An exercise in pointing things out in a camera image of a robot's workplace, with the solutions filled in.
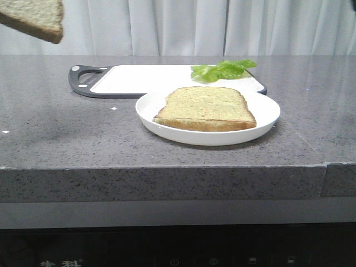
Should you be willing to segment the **bread slice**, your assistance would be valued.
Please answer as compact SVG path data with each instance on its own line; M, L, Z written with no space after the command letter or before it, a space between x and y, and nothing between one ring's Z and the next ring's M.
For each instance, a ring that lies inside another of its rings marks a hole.
M62 1L1 1L1 24L47 42L63 37Z
M182 87L166 97L153 121L189 131L226 132L255 128L245 97L225 87Z

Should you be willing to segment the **white grey-rimmed cutting board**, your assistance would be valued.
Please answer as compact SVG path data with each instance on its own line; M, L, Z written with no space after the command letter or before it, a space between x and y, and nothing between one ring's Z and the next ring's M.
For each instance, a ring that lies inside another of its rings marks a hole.
M92 98L140 98L155 91L192 86L228 87L267 94L267 88L248 71L237 80L207 83L192 79L189 65L74 65L69 70L68 81L74 92Z

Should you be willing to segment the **white round plate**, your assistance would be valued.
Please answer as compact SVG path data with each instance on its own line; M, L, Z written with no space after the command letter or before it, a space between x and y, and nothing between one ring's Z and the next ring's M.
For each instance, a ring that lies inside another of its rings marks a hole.
M152 133L165 139L201 146L225 146L248 142L266 134L281 114L281 108L277 102L268 96L257 92L242 91L248 109L256 119L256 127L247 130L228 132L203 132L188 131L172 128L153 122L154 116L166 105L168 92L148 93L136 102L136 113L142 124Z

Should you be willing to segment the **green lettuce leaf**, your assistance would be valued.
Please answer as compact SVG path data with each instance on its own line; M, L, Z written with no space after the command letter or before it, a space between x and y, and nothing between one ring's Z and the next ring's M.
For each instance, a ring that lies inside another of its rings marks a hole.
M237 80L244 77L247 69L256 66L257 64L250 59L225 60L216 65L193 65L191 66L191 78L206 83L218 80Z

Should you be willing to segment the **white curtain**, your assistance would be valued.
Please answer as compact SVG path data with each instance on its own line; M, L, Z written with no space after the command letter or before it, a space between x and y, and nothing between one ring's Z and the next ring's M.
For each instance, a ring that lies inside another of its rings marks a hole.
M52 44L1 26L3 55L355 55L350 1L64 1Z

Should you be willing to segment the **black appliance under counter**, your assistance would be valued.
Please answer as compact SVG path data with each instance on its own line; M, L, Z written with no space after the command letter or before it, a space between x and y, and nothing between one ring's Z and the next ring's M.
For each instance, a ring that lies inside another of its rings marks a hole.
M1 231L2 266L354 266L355 224Z

